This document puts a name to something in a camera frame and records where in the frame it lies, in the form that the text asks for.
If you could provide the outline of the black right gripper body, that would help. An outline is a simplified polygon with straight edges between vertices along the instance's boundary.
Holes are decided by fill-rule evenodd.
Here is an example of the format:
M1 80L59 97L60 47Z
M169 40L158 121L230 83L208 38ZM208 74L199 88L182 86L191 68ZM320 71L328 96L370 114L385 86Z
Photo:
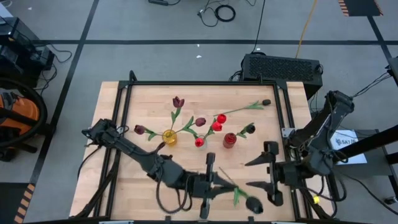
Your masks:
M276 162L276 155L279 153L279 145L274 141L264 141L264 152L271 155L271 162L268 163L267 173L270 175L271 191L267 193L268 200L275 206L282 206L283 194L277 188L277 183L295 187L298 185L297 164L290 162Z

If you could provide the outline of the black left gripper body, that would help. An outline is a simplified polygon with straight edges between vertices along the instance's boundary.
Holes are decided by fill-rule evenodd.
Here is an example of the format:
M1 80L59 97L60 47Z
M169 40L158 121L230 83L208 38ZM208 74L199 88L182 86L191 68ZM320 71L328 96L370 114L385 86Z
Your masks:
M215 162L215 153L209 152L206 155L206 172L204 174L195 174L193 176L190 195L192 198L201 198L200 218L205 220L209 216L210 201L214 199L212 183L214 179L213 164Z

